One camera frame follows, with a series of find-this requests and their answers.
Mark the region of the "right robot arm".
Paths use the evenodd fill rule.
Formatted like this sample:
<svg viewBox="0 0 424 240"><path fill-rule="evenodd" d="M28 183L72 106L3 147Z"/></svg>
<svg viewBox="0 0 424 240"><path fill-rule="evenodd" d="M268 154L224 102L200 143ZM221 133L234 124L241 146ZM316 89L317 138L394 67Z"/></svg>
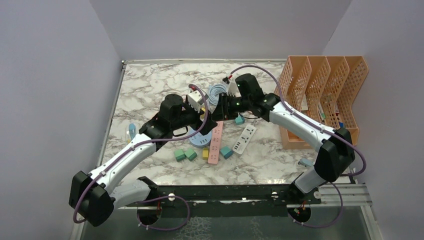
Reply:
<svg viewBox="0 0 424 240"><path fill-rule="evenodd" d="M326 126L289 106L276 94L265 94L256 77L250 73L238 76L234 83L240 96L222 93L211 114L212 120L232 120L239 113L251 112L294 133L317 152L314 165L291 184L288 196L292 202L300 204L314 188L334 182L355 160L351 134L346 128Z"/></svg>

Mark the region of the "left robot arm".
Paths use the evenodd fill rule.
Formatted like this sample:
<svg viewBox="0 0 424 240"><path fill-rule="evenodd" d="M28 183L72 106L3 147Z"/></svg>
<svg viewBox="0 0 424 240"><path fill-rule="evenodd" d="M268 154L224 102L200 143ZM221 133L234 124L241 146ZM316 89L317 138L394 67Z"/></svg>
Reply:
<svg viewBox="0 0 424 240"><path fill-rule="evenodd" d="M69 196L69 205L74 209L73 221L76 224L88 221L97 227L116 209L137 201L147 206L155 203L157 191L147 180L137 179L124 185L120 182L166 143L186 139L186 136L175 135L175 130L191 127L205 135L216 127L217 123L209 117L206 101L202 90L195 90L185 98L178 94L166 95L158 113L142 125L124 149L91 172L75 174Z"/></svg>

